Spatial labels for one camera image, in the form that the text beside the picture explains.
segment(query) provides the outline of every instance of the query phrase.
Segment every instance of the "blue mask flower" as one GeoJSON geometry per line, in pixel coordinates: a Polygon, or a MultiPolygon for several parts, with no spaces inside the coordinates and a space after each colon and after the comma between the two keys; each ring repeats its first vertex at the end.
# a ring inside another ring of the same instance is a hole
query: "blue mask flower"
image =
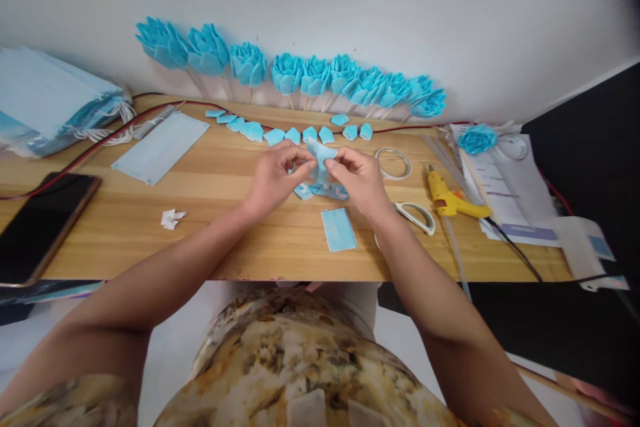
{"type": "Polygon", "coordinates": [[[300,88],[303,63],[302,58],[292,57],[290,53],[275,56],[271,66],[271,80],[278,92],[291,95],[300,88]]]}
{"type": "Polygon", "coordinates": [[[302,93],[306,93],[309,97],[324,95],[330,81],[331,72],[326,60],[318,60],[315,55],[305,60],[300,83],[302,93]]]}
{"type": "Polygon", "coordinates": [[[428,75],[420,75],[419,77],[409,80],[411,92],[406,100],[409,105],[422,102],[433,92],[433,80],[428,75]]]}
{"type": "Polygon", "coordinates": [[[363,108],[377,103],[384,88],[385,77],[378,67],[361,70],[349,101],[354,105],[362,105],[363,108]]]}
{"type": "Polygon", "coordinates": [[[212,23],[189,32],[189,65],[197,73],[217,77],[229,64],[229,48],[212,23]]]}
{"type": "Polygon", "coordinates": [[[484,123],[469,127],[458,139],[458,145],[469,155],[477,155],[487,151],[498,143],[498,136],[493,129],[484,123]]]}
{"type": "Polygon", "coordinates": [[[240,84],[256,88],[267,79],[267,60],[262,51],[249,42],[232,45],[231,71],[240,84]]]}
{"type": "Polygon", "coordinates": [[[136,25],[145,53],[168,69],[184,70],[187,67],[189,45],[178,30],[170,23],[147,17],[147,23],[136,25]]]}
{"type": "Polygon", "coordinates": [[[424,118],[437,117],[447,106],[445,98],[447,94],[444,89],[434,90],[423,100],[411,104],[411,115],[424,118]]]}
{"type": "Polygon", "coordinates": [[[402,73],[387,75],[386,82],[382,88],[378,105],[382,108],[394,108],[398,103],[404,101],[411,92],[409,81],[402,73]]]}
{"type": "Polygon", "coordinates": [[[335,95],[348,97],[357,83],[361,68],[351,61],[348,55],[337,55],[329,66],[331,72],[331,91],[335,95]]]}

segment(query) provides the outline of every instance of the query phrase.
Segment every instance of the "scissors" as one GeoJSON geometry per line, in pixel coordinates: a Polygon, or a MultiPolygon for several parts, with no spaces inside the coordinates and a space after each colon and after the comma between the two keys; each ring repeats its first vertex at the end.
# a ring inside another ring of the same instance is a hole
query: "scissors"
{"type": "MultiPolygon", "coordinates": [[[[435,220],[433,219],[433,216],[429,213],[428,210],[426,210],[421,205],[417,205],[416,203],[411,203],[411,202],[393,202],[393,205],[395,206],[395,209],[397,210],[398,214],[402,215],[404,218],[409,220],[413,225],[415,225],[420,230],[425,232],[428,236],[433,235],[433,232],[435,232],[435,220]],[[405,207],[415,208],[418,212],[423,214],[425,216],[426,223],[422,222],[420,219],[411,215],[405,209],[405,207]]],[[[375,244],[378,246],[378,248],[380,248],[380,245],[378,244],[378,239],[375,236],[375,234],[373,234],[373,239],[375,240],[375,244]]]]}

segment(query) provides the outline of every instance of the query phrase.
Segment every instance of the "hand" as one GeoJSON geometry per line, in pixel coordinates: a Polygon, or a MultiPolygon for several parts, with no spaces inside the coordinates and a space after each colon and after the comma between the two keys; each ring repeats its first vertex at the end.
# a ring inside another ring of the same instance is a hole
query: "hand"
{"type": "Polygon", "coordinates": [[[360,151],[341,147],[335,159],[326,159],[331,175],[342,183],[353,203],[366,218],[393,211],[385,191],[378,161],[360,151]]]}
{"type": "Polygon", "coordinates": [[[267,150],[258,160],[251,190],[242,206],[256,220],[269,215],[303,183],[317,162],[311,152],[286,139],[267,150]]]}

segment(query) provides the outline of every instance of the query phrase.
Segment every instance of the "stack of surgical masks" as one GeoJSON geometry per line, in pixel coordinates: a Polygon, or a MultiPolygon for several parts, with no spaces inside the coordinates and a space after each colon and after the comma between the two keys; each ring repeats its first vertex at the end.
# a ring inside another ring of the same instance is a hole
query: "stack of surgical masks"
{"type": "Polygon", "coordinates": [[[122,114],[127,94],[44,52],[0,51],[0,148],[46,157],[122,114]]]}

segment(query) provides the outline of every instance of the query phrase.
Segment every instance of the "surgical mask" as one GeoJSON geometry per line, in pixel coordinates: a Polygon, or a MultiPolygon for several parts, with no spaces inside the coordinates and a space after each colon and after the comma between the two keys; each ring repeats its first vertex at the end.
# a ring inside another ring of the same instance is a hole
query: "surgical mask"
{"type": "Polygon", "coordinates": [[[125,92],[44,52],[0,51],[0,141],[18,155],[50,155],[102,127],[125,92]]]}
{"type": "Polygon", "coordinates": [[[155,185],[208,128],[208,123],[178,111],[172,113],[111,167],[155,185]]]}

